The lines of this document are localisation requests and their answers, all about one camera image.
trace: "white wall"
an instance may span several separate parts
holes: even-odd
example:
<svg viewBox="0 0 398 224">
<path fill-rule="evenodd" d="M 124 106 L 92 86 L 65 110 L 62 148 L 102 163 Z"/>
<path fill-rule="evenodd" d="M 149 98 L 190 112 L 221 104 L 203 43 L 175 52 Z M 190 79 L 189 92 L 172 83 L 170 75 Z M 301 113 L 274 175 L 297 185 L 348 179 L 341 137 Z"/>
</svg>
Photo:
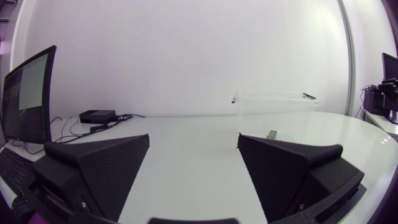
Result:
<svg viewBox="0 0 398 224">
<path fill-rule="evenodd" d="M 304 91 L 343 114 L 337 1 L 36 0 L 14 65 L 55 44 L 51 116 L 234 114 L 238 89 Z"/>
<path fill-rule="evenodd" d="M 355 96 L 351 113 L 355 116 L 362 105 L 361 89 L 378 85 L 383 80 L 383 52 L 397 56 L 396 45 L 386 10 L 381 1 L 344 0 L 355 51 Z"/>
</svg>

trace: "clear plastic box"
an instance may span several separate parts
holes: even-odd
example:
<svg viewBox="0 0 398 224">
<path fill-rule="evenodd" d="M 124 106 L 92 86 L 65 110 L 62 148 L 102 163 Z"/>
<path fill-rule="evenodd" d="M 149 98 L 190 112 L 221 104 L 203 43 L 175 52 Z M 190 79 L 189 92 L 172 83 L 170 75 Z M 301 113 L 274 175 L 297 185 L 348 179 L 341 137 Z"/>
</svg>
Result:
<svg viewBox="0 0 398 224">
<path fill-rule="evenodd" d="M 302 142 L 318 101 L 303 93 L 239 90 L 239 132 L 260 138 Z"/>
</svg>

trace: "white desk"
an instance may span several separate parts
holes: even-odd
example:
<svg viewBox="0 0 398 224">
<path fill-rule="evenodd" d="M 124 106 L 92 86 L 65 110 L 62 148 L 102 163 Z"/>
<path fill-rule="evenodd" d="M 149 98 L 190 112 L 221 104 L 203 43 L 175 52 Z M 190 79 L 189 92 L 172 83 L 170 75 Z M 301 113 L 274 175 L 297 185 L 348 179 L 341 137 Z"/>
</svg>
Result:
<svg viewBox="0 0 398 224">
<path fill-rule="evenodd" d="M 384 116 L 372 114 L 368 111 L 365 112 L 364 120 L 367 122 L 371 121 L 371 123 L 381 128 L 398 141 L 398 124 L 393 124 Z"/>
<path fill-rule="evenodd" d="M 270 122 L 278 123 L 282 118 L 275 117 Z M 79 124 L 73 130 L 86 132 L 89 126 Z M 150 148 L 119 222 L 147 223 L 151 217 L 187 220 L 235 217 L 240 223 L 266 223 L 250 175 L 236 148 L 237 116 L 134 118 L 76 143 L 145 133 L 149 133 Z M 314 113 L 305 137 L 299 141 L 343 145 L 343 158 L 365 173 L 362 184 L 368 190 L 342 223 L 366 223 L 392 179 L 398 144 L 371 124 L 330 113 Z"/>
</svg>

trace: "black cable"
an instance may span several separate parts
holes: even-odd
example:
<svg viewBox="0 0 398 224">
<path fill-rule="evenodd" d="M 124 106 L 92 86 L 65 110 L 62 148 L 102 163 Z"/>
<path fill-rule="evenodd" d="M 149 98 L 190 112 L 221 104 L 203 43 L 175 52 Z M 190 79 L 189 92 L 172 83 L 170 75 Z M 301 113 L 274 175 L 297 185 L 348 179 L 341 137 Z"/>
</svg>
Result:
<svg viewBox="0 0 398 224">
<path fill-rule="evenodd" d="M 55 121 L 55 119 L 59 119 L 59 120 L 61 120 L 62 121 L 62 118 L 60 118 L 60 117 L 54 117 L 54 119 L 50 122 L 50 124 L 52 124 L 53 123 L 53 121 Z"/>
<path fill-rule="evenodd" d="M 127 121 L 128 119 L 133 118 L 133 115 L 132 115 L 132 114 L 122 114 L 122 115 L 116 115 L 115 117 L 116 117 L 116 118 L 114 118 L 114 119 L 115 119 L 115 121 L 114 121 L 115 123 L 114 123 L 114 124 L 109 125 L 108 127 L 104 128 L 104 129 L 96 130 L 96 131 L 89 132 L 89 133 L 83 133 L 83 134 L 75 134 L 75 133 L 72 132 L 72 127 L 73 127 L 75 124 L 78 123 L 78 119 L 77 119 L 76 122 L 75 122 L 72 126 L 70 126 L 70 128 L 69 128 L 69 131 L 70 131 L 70 133 L 72 134 L 72 135 L 69 135 L 69 136 L 63 136 L 63 134 L 62 134 L 62 133 L 63 133 L 63 128 L 65 127 L 65 124 L 66 124 L 66 123 L 65 123 L 65 124 L 64 124 L 64 127 L 62 128 L 61 137 L 58 138 L 57 140 L 55 140 L 54 142 L 60 141 L 60 142 L 59 142 L 60 144 L 69 143 L 69 142 L 75 141 L 75 140 L 77 140 L 77 139 L 80 139 L 80 138 L 82 138 L 82 137 L 86 137 L 86 136 L 92 135 L 92 134 L 94 134 L 94 133 L 98 133 L 98 132 L 102 132 L 102 131 L 108 130 L 109 128 L 112 128 L 112 127 L 118 125 L 118 124 L 119 124 L 120 122 L 122 122 L 122 121 Z M 71 140 L 67 140 L 67 141 L 62 142 L 62 139 L 63 139 L 63 138 L 71 138 L 71 137 L 75 137 L 75 138 L 74 138 L 74 139 L 71 139 Z"/>
<path fill-rule="evenodd" d="M 362 105 L 359 107 L 359 109 L 358 109 L 358 112 L 356 112 L 356 115 L 355 115 L 355 118 L 358 116 L 358 114 L 359 114 L 359 112 L 361 111 L 361 109 L 363 108 L 363 106 L 364 106 L 364 102 L 363 102 L 363 99 L 362 99 L 362 95 L 363 95 L 363 93 L 364 93 L 364 91 L 365 90 L 368 90 L 368 89 L 370 89 L 370 86 L 371 85 L 366 85 L 366 86 L 364 86 L 361 90 L 362 90 L 362 93 L 361 93 L 361 95 L 359 96 L 359 98 L 361 99 L 361 101 L 362 101 Z M 361 118 L 363 117 L 363 113 L 364 113 L 364 108 L 362 109 L 362 112 L 361 112 Z"/>
<path fill-rule="evenodd" d="M 138 116 L 138 117 L 141 117 L 141 118 L 145 118 L 145 116 L 139 115 L 139 114 L 124 114 L 124 115 L 131 115 L 131 116 Z"/>
<path fill-rule="evenodd" d="M 68 123 L 68 121 L 69 121 L 70 119 L 72 119 L 72 117 L 68 118 L 68 119 L 67 119 L 67 122 L 65 122 L 65 124 L 63 124 L 62 130 L 61 130 L 61 139 L 62 139 L 62 136 L 63 136 L 63 129 L 65 128 L 65 126 L 67 125 L 67 123 Z"/>
<path fill-rule="evenodd" d="M 41 151 L 44 150 L 44 149 L 41 149 L 41 150 L 39 150 L 39 151 L 37 151 L 37 152 L 30 152 L 29 150 L 27 150 L 27 148 L 26 148 L 23 144 L 16 145 L 16 144 L 14 144 L 14 141 L 15 141 L 15 140 L 12 140 L 12 142 L 11 142 L 11 144 L 12 144 L 13 146 L 17 146 L 17 147 L 22 146 L 30 155 L 37 154 L 37 153 L 39 153 L 39 152 L 41 152 Z"/>
<path fill-rule="evenodd" d="M 83 133 L 83 134 L 75 134 L 75 133 L 72 132 L 72 127 L 73 127 L 75 124 L 78 123 L 79 119 L 80 119 L 80 118 L 77 118 L 77 119 L 76 119 L 76 122 L 74 122 L 74 124 L 71 125 L 70 128 L 69 128 L 70 133 L 71 133 L 72 135 L 74 135 L 74 136 L 80 136 L 80 135 L 83 135 L 83 134 L 84 134 L 84 133 Z"/>
</svg>

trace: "computer monitor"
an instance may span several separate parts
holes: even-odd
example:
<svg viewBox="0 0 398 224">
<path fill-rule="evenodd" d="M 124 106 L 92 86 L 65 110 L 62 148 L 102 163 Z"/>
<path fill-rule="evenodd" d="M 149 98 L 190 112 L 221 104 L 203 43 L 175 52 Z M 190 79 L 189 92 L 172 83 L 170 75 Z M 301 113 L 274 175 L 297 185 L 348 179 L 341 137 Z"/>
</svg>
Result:
<svg viewBox="0 0 398 224">
<path fill-rule="evenodd" d="M 398 79 L 398 59 L 386 53 L 382 53 L 382 58 L 384 80 L 390 80 L 392 78 Z"/>
<path fill-rule="evenodd" d="M 10 72 L 4 80 L 2 128 L 7 139 L 43 144 L 51 141 L 50 82 L 56 46 Z"/>
</svg>

